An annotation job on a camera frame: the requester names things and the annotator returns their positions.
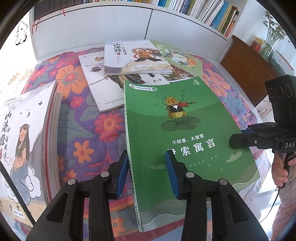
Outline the person's pink sleeve forearm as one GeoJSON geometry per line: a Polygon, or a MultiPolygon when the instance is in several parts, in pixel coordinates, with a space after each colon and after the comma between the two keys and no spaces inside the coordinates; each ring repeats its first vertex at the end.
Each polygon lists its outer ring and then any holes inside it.
{"type": "Polygon", "coordinates": [[[295,212],[295,172],[290,172],[285,188],[280,190],[280,206],[273,222],[271,240],[275,240],[287,226],[295,212]]]}

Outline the person's right hand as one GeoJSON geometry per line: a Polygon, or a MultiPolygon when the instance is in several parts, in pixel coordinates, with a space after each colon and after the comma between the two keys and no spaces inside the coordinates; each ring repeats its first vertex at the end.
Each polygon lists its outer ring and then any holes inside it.
{"type": "Polygon", "coordinates": [[[295,153],[274,154],[271,171],[277,187],[295,189],[295,153]]]}

